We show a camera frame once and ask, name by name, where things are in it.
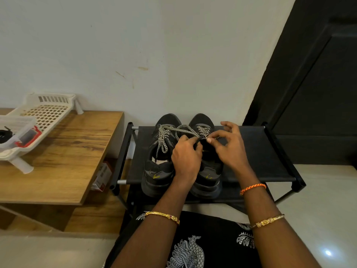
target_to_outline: black door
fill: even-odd
[[[357,0],[296,0],[244,125],[267,121],[293,163],[357,155]]]

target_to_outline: person's left hand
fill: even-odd
[[[171,156],[176,171],[174,181],[188,190],[194,184],[201,166],[203,146],[198,142],[196,150],[193,147],[197,139],[182,135]]]

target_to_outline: shoe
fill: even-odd
[[[154,198],[165,193],[175,175],[171,155],[177,139],[174,131],[160,127],[161,125],[177,127],[181,125],[181,121],[174,114],[166,114],[156,123],[152,133],[152,144],[144,162],[141,189]]]
[[[200,142],[203,146],[200,171],[190,192],[198,198],[217,198],[222,190],[220,176],[223,163],[215,148],[206,141],[207,136],[215,131],[215,126],[211,119],[204,114],[194,116],[189,126],[200,135],[202,138]]]

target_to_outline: bracelet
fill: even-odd
[[[175,221],[177,223],[177,225],[180,225],[180,220],[176,217],[176,216],[171,216],[169,214],[166,214],[166,213],[160,213],[160,212],[146,212],[145,213],[145,217],[150,215],[150,214],[155,214],[157,216],[164,216],[166,217],[167,219],[171,219],[173,221]]]
[[[269,219],[266,219],[266,220],[263,220],[263,221],[261,221],[259,223],[256,223],[255,225],[253,225],[251,227],[251,229],[254,228],[254,227],[260,228],[262,226],[265,226],[267,224],[273,223],[274,221],[282,219],[284,217],[285,217],[285,214],[282,214],[282,215],[279,215],[279,216],[275,216],[275,217],[270,217]]]
[[[241,190],[240,194],[243,195],[245,191],[248,191],[249,189],[252,189],[252,188],[257,187],[257,186],[264,186],[265,189],[267,189],[267,186],[266,186],[265,184],[258,183],[258,184],[254,184],[254,185],[252,185],[252,186],[249,186],[249,187],[247,187],[247,188]]]

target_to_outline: black shoe rack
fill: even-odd
[[[151,134],[154,128],[154,126],[134,127],[132,122],[129,122],[126,127],[123,143],[120,148],[118,160],[110,184],[110,189],[112,190],[113,194],[119,198],[127,210],[124,215],[121,228],[122,230],[130,221],[133,214],[135,214],[137,211],[146,209],[150,210],[158,202],[158,199],[146,196],[142,192],[140,185],[144,173],[144,160],[147,155],[149,145],[152,141]],[[217,130],[222,128],[222,126],[216,126]],[[279,199],[275,200],[275,203],[279,203],[285,200],[306,186],[298,171],[288,156],[285,154],[277,138],[269,129],[267,123],[262,124],[262,126],[240,126],[239,129],[244,140],[248,161],[261,183],[266,184],[266,182],[291,182],[291,190]],[[131,167],[127,175],[127,179],[120,180],[132,137],[134,138],[136,147]],[[226,140],[223,138],[219,141],[222,144],[226,144]],[[239,194],[241,188],[238,180],[234,176],[233,171],[227,166],[224,166],[223,168],[221,181],[223,189],[217,198],[199,199],[189,193],[185,203],[226,203],[235,209],[246,213],[244,208],[244,199]],[[119,194],[120,184],[131,185],[129,188],[127,201],[123,200]],[[267,188],[267,192],[273,199],[269,188]]]

